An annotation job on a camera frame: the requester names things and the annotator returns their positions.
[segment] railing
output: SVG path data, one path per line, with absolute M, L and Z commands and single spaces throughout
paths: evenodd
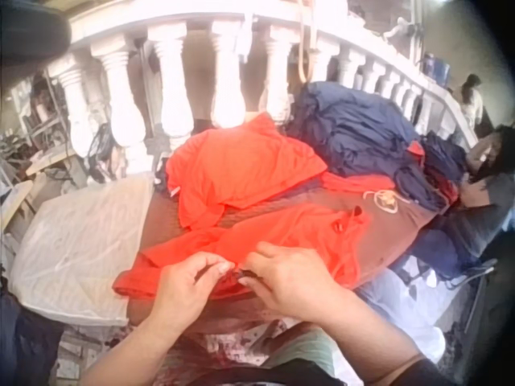
M 310 26 L 310 15 L 309 8 L 283 0 L 116 0 L 73 17 L 70 52 L 53 63 L 49 73 L 64 88 L 75 151 L 84 157 L 99 123 L 107 119 L 99 75 L 105 72 L 111 127 L 117 143 L 125 148 L 127 171 L 150 169 L 151 158 L 143 141 L 145 123 L 134 103 L 127 72 L 134 37 L 146 36 L 154 44 L 160 61 L 161 123 L 170 138 L 171 150 L 189 138 L 194 120 L 182 59 L 187 27 L 207 30 L 216 55 L 213 124 L 231 127 L 245 119 L 245 98 L 235 52 L 241 34 L 247 32 L 252 36 L 245 28 L 253 28 L 254 36 L 260 35 L 265 40 L 268 65 L 259 109 L 268 111 L 277 121 L 285 119 L 290 103 L 288 55 L 299 41 L 300 24 Z M 415 126 L 419 133 L 434 130 L 447 137 L 458 129 L 465 138 L 464 145 L 473 146 L 476 135 L 468 128 L 449 92 L 347 15 L 345 1 L 317 0 L 315 20 L 319 37 L 311 53 L 314 63 L 311 80 L 326 80 L 329 61 L 337 56 L 342 85 L 379 92 L 395 101 L 408 119 L 413 118 L 415 103 L 421 101 Z M 92 58 L 100 60 L 103 70 L 93 65 Z

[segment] finger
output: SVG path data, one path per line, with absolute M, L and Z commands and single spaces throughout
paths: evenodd
M 247 255 L 242 268 L 248 269 L 260 277 L 264 277 L 270 263 L 269 257 L 265 257 L 260 253 L 251 252 Z
M 227 260 L 225 260 L 220 255 L 216 255 L 215 253 L 197 252 L 186 259 L 184 264 L 188 273 L 190 273 L 193 277 L 196 277 L 198 272 L 206 269 L 210 265 L 226 262 Z
M 283 252 L 283 247 L 261 241 L 256 245 L 256 252 L 262 254 L 265 257 L 276 257 Z
M 212 289 L 215 288 L 216 283 L 232 268 L 234 268 L 234 263 L 228 261 L 212 265 L 199 278 L 195 287 L 197 287 L 207 299 Z
M 253 277 L 242 277 L 238 279 L 238 282 L 241 285 L 250 288 L 258 297 L 261 298 L 262 301 L 265 302 L 266 305 L 270 306 L 273 303 L 274 298 L 272 296 L 272 291 L 270 291 L 270 289 L 258 279 Z

